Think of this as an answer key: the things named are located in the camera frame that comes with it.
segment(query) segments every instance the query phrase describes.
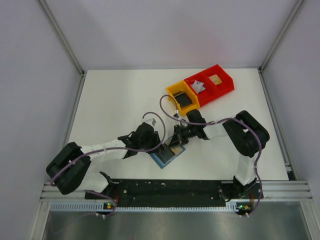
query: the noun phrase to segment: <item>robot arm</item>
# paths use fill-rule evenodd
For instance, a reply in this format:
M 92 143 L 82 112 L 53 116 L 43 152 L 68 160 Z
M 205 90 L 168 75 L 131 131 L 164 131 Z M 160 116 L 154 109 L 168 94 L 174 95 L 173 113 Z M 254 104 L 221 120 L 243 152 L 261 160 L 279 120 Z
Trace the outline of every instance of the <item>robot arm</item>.
M 256 183 L 257 176 L 254 170 L 255 160 L 253 157 L 259 151 L 259 144 L 255 136 L 250 131 L 246 131 L 245 127 L 239 122 L 244 123 L 254 131 L 261 142 L 262 149 L 266 147 L 266 143 L 270 139 L 268 131 L 245 110 L 239 112 L 235 118 L 229 118 L 222 124 L 204 125 L 206 121 L 196 109 L 189 111 L 186 116 L 191 123 L 203 125 L 175 125 L 169 147 L 185 145 L 189 142 L 189 138 L 192 137 L 209 140 L 228 136 L 239 152 L 239 162 L 237 172 L 233 178 L 234 189 L 232 194 L 227 194 L 228 197 L 226 198 L 230 199 L 245 195 L 248 189 Z
M 68 143 L 60 153 L 47 166 L 47 174 L 53 178 L 59 171 L 71 161 L 85 155 L 89 152 L 97 151 L 90 156 L 83 156 L 72 166 L 67 168 L 55 180 L 54 184 L 58 187 L 63 195 L 69 194 L 75 190 L 92 190 L 101 193 L 108 184 L 112 184 L 111 178 L 104 172 L 88 171 L 91 162 L 103 163 L 113 159 L 125 159 L 137 154 L 136 151 L 126 149 L 115 149 L 108 151 L 98 151 L 113 147 L 131 148 L 139 150 L 147 150 L 157 146 L 160 143 L 159 134 L 154 130 L 156 124 L 155 119 L 149 119 L 143 122 L 136 131 L 128 135 L 120 136 L 115 140 L 87 146 L 78 146 L 75 142 Z M 157 153 L 163 150 L 161 145 L 154 151 Z

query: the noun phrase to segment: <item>white platform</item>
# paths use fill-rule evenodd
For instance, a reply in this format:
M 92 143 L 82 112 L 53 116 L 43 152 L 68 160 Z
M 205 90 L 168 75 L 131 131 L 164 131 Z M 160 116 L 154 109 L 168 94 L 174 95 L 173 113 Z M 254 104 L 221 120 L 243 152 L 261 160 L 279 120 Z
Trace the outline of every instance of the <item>white platform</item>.
M 167 137 L 177 122 L 165 117 L 159 98 L 166 87 L 201 69 L 90 70 L 86 75 L 72 127 L 70 142 L 93 145 L 116 139 L 136 130 L 145 112 L 163 117 Z M 271 120 L 257 69 L 226 69 L 235 90 L 200 108 L 208 121 L 234 116 L 242 110 L 252 114 L 269 132 L 270 141 L 262 151 L 258 172 L 263 180 L 288 180 L 275 129 Z M 167 99 L 164 108 L 171 114 L 174 106 Z M 160 121 L 156 129 L 163 134 Z M 239 153 L 228 137 L 212 140 L 192 138 L 186 151 L 164 169 L 146 153 L 111 160 L 94 166 L 112 178 L 231 180 L 238 166 Z

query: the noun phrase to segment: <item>wire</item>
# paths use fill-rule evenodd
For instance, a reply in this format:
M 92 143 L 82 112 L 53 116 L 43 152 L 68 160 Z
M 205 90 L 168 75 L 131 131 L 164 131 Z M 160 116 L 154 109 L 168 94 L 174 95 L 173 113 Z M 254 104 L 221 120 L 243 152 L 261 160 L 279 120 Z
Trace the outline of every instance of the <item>wire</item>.
M 255 203 L 255 196 L 254 196 L 253 193 L 250 193 L 250 203 L 251 203 L 252 206 L 253 206 L 254 203 Z
M 112 216 L 112 215 L 115 213 L 115 211 L 116 211 L 116 209 L 117 209 L 117 203 L 116 203 L 115 200 L 113 200 L 111 197 L 109 197 L 109 196 L 107 196 L 107 195 L 104 195 L 104 194 L 101 194 L 101 193 L 98 193 L 98 192 L 95 192 L 95 191 L 91 191 L 91 190 L 85 190 L 85 192 L 90 193 L 90 194 L 97 195 L 97 196 L 102 197 L 102 198 L 105 198 L 105 199 L 108 199 L 108 200 L 112 201 L 112 202 L 115 204 L 115 205 L 114 205 L 114 209 L 113 209 L 110 213 L 109 213 L 108 211 L 105 212 L 105 213 L 106 213 L 105 217 L 108 218 L 108 217 Z M 67 229 L 68 227 L 70 227 L 72 224 L 74 224 L 76 221 L 78 221 L 79 219 L 81 219 L 81 218 L 83 218 L 83 217 L 86 217 L 86 216 L 93 216 L 93 215 L 96 215 L 96 216 L 97 216 L 97 213 L 95 213 L 95 212 L 87 212 L 87 213 L 85 213 L 85 214 L 82 214 L 82 215 L 76 217 L 74 220 L 68 222 L 64 227 L 62 227 L 62 228 L 61 228 L 60 230 L 58 230 L 58 231 L 55 231 L 55 230 L 53 229 L 53 228 L 54 228 L 54 227 L 53 227 L 53 221 L 52 221 L 51 217 L 49 217 L 49 220 L 48 220 L 48 221 L 50 221 L 50 223 L 49 223 L 50 232 L 51 232 L 52 234 L 54 234 L 54 235 L 58 235 L 58 234 L 62 233 L 65 229 Z
M 258 178 L 258 181 L 259 181 L 259 187 L 260 187 L 260 194 L 259 194 L 259 197 L 257 199 L 257 202 L 255 204 L 255 206 L 253 207 L 252 211 L 250 213 L 247 213 L 245 216 L 247 217 L 250 217 L 257 209 L 257 207 L 259 206 L 260 204 L 260 201 L 262 199 L 262 196 L 263 196 L 263 189 L 262 189 L 262 181 L 261 181 L 261 178 L 258 174 L 258 167 L 257 167 L 257 164 L 258 164 L 258 161 L 260 159 L 260 156 L 261 156 L 261 153 L 262 153 L 262 144 L 261 144 L 261 141 L 258 137 L 258 135 L 255 133 L 255 131 L 253 131 L 248 125 L 246 125 L 244 122 L 236 119 L 236 118 L 232 118 L 232 117 L 227 117 L 227 118 L 224 118 L 224 119 L 221 119 L 219 121 L 213 121 L 213 122 L 207 122 L 207 123 L 196 123 L 196 122 L 189 122 L 189 121 L 182 121 L 182 120 L 179 120 L 173 116 L 170 116 L 163 108 L 162 106 L 162 100 L 163 98 L 165 97 L 169 97 L 173 100 L 174 104 L 175 104 L 175 109 L 178 110 L 178 103 L 176 101 L 176 99 L 170 95 L 163 95 L 160 100 L 159 100 L 159 105 L 160 105 L 160 109 L 162 110 L 162 112 L 170 119 L 172 120 L 175 120 L 177 122 L 180 122 L 180 123 L 184 123 L 184 124 L 190 124 L 190 125 L 198 125 L 198 126 L 207 126 L 207 125 L 215 125 L 215 124 L 219 124 L 219 123 L 222 123 L 222 122 L 225 122 L 227 120 L 233 120 L 235 122 L 237 122 L 238 124 L 242 125 L 243 127 L 245 127 L 246 129 L 248 129 L 248 131 L 254 136 L 254 138 L 256 139 L 257 143 L 258 143 L 258 147 L 259 147 L 259 151 L 258 151 L 258 155 L 256 156 L 256 159 L 253 163 L 253 168 L 254 168 L 254 171 L 255 171 L 255 175 L 256 177 Z
M 157 148 L 159 148 L 165 141 L 165 137 L 166 137 L 166 125 L 165 125 L 165 122 L 163 121 L 163 119 L 155 112 L 153 111 L 148 111 L 146 112 L 142 118 L 144 119 L 146 115 L 148 114 L 153 114 L 153 115 L 156 115 L 161 123 L 162 123 L 162 126 L 163 126 L 163 137 L 162 137 L 162 140 L 160 141 L 160 143 L 151 148 L 151 149 L 147 149 L 147 150 L 144 150 L 144 149 L 134 149 L 134 148 L 130 148 L 130 147 L 121 147 L 121 146 L 115 146 L 115 147 L 107 147 L 107 148 L 102 148 L 102 149 L 98 149 L 98 150 L 94 150 L 94 151 L 89 151 L 89 152 L 86 152 L 80 156 L 78 156 L 76 159 L 72 160 L 71 162 L 69 162 L 66 166 L 64 166 L 56 175 L 53 176 L 53 178 L 51 179 L 50 181 L 50 185 L 51 186 L 54 186 L 54 182 L 55 180 L 64 172 L 66 171 L 70 166 L 72 166 L 73 164 L 75 164 L 79 159 L 85 157 L 85 156 L 89 156 L 91 154 L 97 154 L 97 153 L 101 153 L 101 152 L 104 152 L 104 151 L 108 151 L 108 150 L 128 150 L 128 151 L 133 151 L 133 152 L 137 152 L 137 153 L 140 153 L 140 152 L 143 152 L 143 153 L 148 153 L 148 152 L 152 152 L 153 150 L 156 150 Z
M 55 184 L 54 184 L 55 180 L 56 180 L 64 171 L 66 171 L 70 166 L 72 166 L 72 165 L 75 164 L 79 159 L 81 159 L 81 158 L 83 158 L 83 157 L 85 157 L 85 156 L 89 156 L 89 155 L 91 155 L 91 154 L 96 154 L 96 153 L 101 153 L 101 152 L 104 152 L 104 151 L 107 151 L 107 150 L 128 150 L 128 151 L 133 151 L 133 152 L 138 152 L 138 153 L 139 153 L 139 152 L 148 153 L 148 152 L 151 152 L 151 151 L 156 150 L 157 148 L 159 148 L 159 147 L 164 143 L 164 141 L 165 141 L 165 137 L 166 137 L 166 125 L 165 125 L 165 122 L 163 121 L 163 119 L 162 119 L 157 113 L 155 113 L 155 112 L 153 112 L 153 111 L 148 111 L 148 112 L 146 112 L 146 113 L 142 116 L 142 119 L 144 119 L 145 116 L 148 115 L 148 114 L 156 115 L 156 116 L 160 119 L 160 121 L 161 121 L 161 123 L 162 123 L 162 126 L 163 126 L 163 137 L 162 137 L 160 143 L 159 143 L 157 146 L 155 146 L 155 147 L 153 147 L 153 148 L 151 148 L 151 149 L 147 149 L 147 150 L 144 150 L 144 149 L 134 149 L 134 148 L 130 148 L 130 147 L 107 147 L 107 148 L 102 148 L 102 149 L 98 149 L 98 150 L 86 152 L 86 153 L 78 156 L 76 159 L 72 160 L 71 162 L 69 162 L 69 163 L 68 163 L 65 167 L 63 167 L 55 176 L 53 176 L 53 178 L 52 178 L 51 181 L 50 181 L 50 185 L 51 185 L 51 186 L 54 186 L 54 185 L 55 185 Z M 109 197 L 109 196 L 104 195 L 104 194 L 102 194 L 102 193 L 95 192 L 95 191 L 91 191 L 91 190 L 84 190 L 84 191 L 87 192 L 87 193 L 94 194 L 94 195 L 97 195 L 97 196 L 99 196 L 99 197 L 102 197 L 102 198 L 105 198 L 105 199 L 108 199 L 108 200 L 112 201 L 112 202 L 114 203 L 114 209 L 112 210 L 112 212 L 110 212 L 110 213 L 109 213 L 108 215 L 106 215 L 106 216 L 107 216 L 107 217 L 110 217 L 110 216 L 112 216 L 112 215 L 115 213 L 115 211 L 116 211 L 116 209 L 117 209 L 117 202 L 116 202 L 112 197 Z M 89 215 L 95 215 L 95 214 L 96 214 L 96 213 L 89 212 L 89 213 L 85 213 L 85 214 L 83 214 L 83 215 L 80 215 L 80 216 L 77 217 L 75 220 L 69 222 L 66 226 L 64 226 L 64 227 L 63 227 L 62 229 L 60 229 L 59 231 L 54 231 L 54 230 L 52 229 L 52 222 L 51 222 L 51 223 L 50 223 L 50 228 L 51 228 L 50 230 L 51 230 L 51 232 L 52 232 L 53 234 L 57 235 L 57 234 L 61 233 L 62 231 L 64 231 L 64 230 L 65 230 L 67 227 L 69 227 L 71 224 L 73 224 L 74 222 L 76 222 L 77 220 L 79 220 L 80 218 L 85 217 L 85 216 L 89 216 Z

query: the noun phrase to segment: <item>gray wall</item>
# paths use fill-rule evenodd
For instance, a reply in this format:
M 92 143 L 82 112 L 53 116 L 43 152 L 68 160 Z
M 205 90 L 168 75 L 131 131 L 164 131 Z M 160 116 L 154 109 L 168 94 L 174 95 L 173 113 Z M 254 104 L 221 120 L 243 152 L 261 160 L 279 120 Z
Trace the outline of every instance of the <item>gray wall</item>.
M 47 0 L 84 69 L 258 67 L 296 0 Z
M 0 1 L 0 238 L 25 240 L 79 75 L 35 0 Z
M 268 66 L 292 160 L 320 210 L 320 1 L 308 0 Z

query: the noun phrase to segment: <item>yellow bin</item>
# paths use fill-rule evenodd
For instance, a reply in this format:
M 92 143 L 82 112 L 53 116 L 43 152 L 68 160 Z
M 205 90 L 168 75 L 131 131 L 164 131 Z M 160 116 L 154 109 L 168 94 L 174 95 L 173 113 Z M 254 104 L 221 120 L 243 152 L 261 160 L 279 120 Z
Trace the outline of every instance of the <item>yellow bin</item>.
M 187 112 L 189 112 L 189 111 L 191 111 L 193 109 L 199 109 L 200 108 L 199 100 L 198 100 L 196 94 L 191 90 L 191 88 L 188 86 L 188 84 L 184 80 L 182 80 L 182 81 L 180 81 L 180 82 L 178 82 L 176 84 L 173 84 L 171 86 L 168 86 L 166 88 L 166 91 L 173 98 L 175 98 L 174 94 L 176 94 L 178 92 L 185 92 L 186 95 L 191 99 L 192 104 L 190 104 L 188 106 L 185 106 L 185 107 L 182 107 L 182 108 L 180 107 L 180 104 L 177 103 L 178 110 L 179 110 L 179 113 L 181 114 L 181 116 L 185 116 L 187 114 Z M 168 99 L 175 106 L 175 102 L 171 97 L 168 97 Z

